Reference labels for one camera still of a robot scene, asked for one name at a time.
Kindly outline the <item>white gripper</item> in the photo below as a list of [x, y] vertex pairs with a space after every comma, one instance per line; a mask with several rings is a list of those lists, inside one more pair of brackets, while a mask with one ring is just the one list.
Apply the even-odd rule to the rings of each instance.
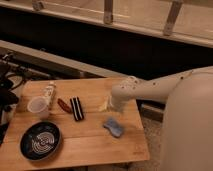
[[126, 105], [125, 101], [122, 101], [115, 97], [110, 97], [110, 98], [107, 98], [104, 101], [104, 103], [99, 107], [99, 111], [104, 112], [110, 109], [110, 110], [122, 113], [125, 105]]

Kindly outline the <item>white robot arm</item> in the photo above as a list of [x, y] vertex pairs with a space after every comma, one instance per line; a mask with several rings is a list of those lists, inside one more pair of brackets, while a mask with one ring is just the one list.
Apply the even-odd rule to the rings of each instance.
[[111, 88], [101, 109], [121, 112], [131, 99], [165, 105], [159, 171], [213, 171], [213, 66]]

